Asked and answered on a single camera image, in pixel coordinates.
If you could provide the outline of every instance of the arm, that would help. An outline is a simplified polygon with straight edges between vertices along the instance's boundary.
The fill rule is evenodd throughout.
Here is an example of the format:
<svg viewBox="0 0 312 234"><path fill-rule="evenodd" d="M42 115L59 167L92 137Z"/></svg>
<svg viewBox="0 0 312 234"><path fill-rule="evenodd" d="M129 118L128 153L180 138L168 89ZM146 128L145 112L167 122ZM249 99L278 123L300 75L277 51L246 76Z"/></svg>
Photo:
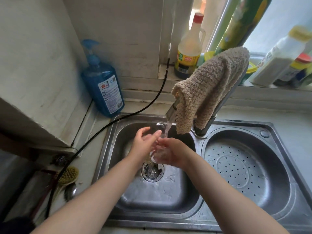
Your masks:
<svg viewBox="0 0 312 234"><path fill-rule="evenodd" d="M275 234L288 232L268 213L228 184L202 157L180 140L158 139L171 150L155 160L183 169L209 206L224 234Z"/></svg>
<svg viewBox="0 0 312 234"><path fill-rule="evenodd" d="M100 231L111 210L133 180L137 170L161 135L142 137L150 127L138 130L126 158L78 197L68 202L37 227L32 234L96 234Z"/></svg>

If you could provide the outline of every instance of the countertop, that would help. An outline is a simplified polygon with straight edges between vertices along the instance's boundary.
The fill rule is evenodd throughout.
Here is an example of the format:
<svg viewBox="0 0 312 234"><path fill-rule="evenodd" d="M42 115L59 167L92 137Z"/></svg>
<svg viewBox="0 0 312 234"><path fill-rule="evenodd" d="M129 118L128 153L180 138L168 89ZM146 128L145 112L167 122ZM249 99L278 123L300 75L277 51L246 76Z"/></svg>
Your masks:
<svg viewBox="0 0 312 234"><path fill-rule="evenodd" d="M132 113L145 107L145 102L125 102L122 112ZM143 113L164 115L169 109L168 104L153 104ZM217 119L232 119L245 121L271 122L274 124L283 144L288 153L293 158L296 166L300 170L306 184L312 190L312 114L304 112L290 112L280 110L266 110L259 108L242 108L235 106L223 106L217 114ZM94 122L91 137L102 127L110 122L110 118L106 118L98 114ZM103 141L106 136L106 130L99 134L83 151L80 158L73 161L73 165L79 169L79 177L77 181L78 193L91 185L93 174L98 162L98 158L102 149ZM56 205L52 210L58 209L64 202L57 199ZM126 234L126 233L195 233L189 231L172 231L172 230L143 230L133 228L109 228L103 227L100 233Z"/></svg>

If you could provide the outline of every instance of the fluffy dish towel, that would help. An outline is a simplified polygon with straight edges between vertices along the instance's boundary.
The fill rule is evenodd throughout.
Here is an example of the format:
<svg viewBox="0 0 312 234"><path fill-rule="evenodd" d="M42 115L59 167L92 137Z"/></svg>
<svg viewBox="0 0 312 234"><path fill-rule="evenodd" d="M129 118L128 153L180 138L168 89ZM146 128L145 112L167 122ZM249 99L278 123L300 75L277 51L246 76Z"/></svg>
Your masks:
<svg viewBox="0 0 312 234"><path fill-rule="evenodd" d="M246 48L231 48L206 61L190 78L174 85L171 93L180 98L176 117L178 134L191 130L195 115L197 128L207 125L214 109L242 75L248 62Z"/></svg>

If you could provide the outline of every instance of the double sink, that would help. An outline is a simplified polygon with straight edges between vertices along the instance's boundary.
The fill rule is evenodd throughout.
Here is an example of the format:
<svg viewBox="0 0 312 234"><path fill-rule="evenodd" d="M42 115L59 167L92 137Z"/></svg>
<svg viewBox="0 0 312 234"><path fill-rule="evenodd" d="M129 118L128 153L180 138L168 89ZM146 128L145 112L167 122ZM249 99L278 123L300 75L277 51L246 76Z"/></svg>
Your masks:
<svg viewBox="0 0 312 234"><path fill-rule="evenodd" d="M162 116L139 114L107 131L93 182L127 156L138 129L163 130ZM203 137L193 131L168 137L202 156L236 190L290 233L312 233L312 196L271 123L215 120ZM106 225L221 231L186 173L169 165L143 164Z"/></svg>

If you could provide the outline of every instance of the black hose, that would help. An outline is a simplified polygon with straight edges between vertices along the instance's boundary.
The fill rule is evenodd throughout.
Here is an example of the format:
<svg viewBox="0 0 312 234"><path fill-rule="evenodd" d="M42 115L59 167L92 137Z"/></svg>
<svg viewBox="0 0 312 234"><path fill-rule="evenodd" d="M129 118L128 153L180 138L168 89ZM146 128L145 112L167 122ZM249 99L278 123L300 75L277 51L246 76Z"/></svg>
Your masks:
<svg viewBox="0 0 312 234"><path fill-rule="evenodd" d="M165 83L166 83L166 79L167 79L167 75L168 75L168 68L169 68L169 58L167 60L167 69L166 69L166 74L165 74L165 78L163 80L163 84L158 92L158 94L156 95L156 97L153 99L153 101L151 101L146 107L142 108L141 110L135 112L135 113L131 113L129 115L125 115L121 118L118 118L110 123L108 123L106 126L104 126L101 130L99 130L94 136L92 136L71 158L70 160L66 163L66 165L63 167L63 169L60 171L60 173L58 174L53 186L52 186L52 189L51 189L51 193L50 193L50 196L49 196L49 201L48 201L48 205L47 205L47 209L46 209L46 219L49 217L49 213L50 213L50 209L51 209L51 205L52 205L52 198L53 198L53 195L55 193L55 190L57 188L57 183L58 181L60 180L61 176L63 175L63 173L65 172L65 170L68 168L68 166L71 164L71 162L77 157L77 155L95 138L97 137L103 130L105 130L107 127L109 127L110 125L114 124L115 122L118 122L122 119L126 119L128 117L131 117L131 116L134 116L136 114L139 114L140 112L144 111L145 109L147 109L150 105L152 105L156 100L157 98L159 97L159 95L161 94L162 92L162 89L163 87L165 86Z"/></svg>

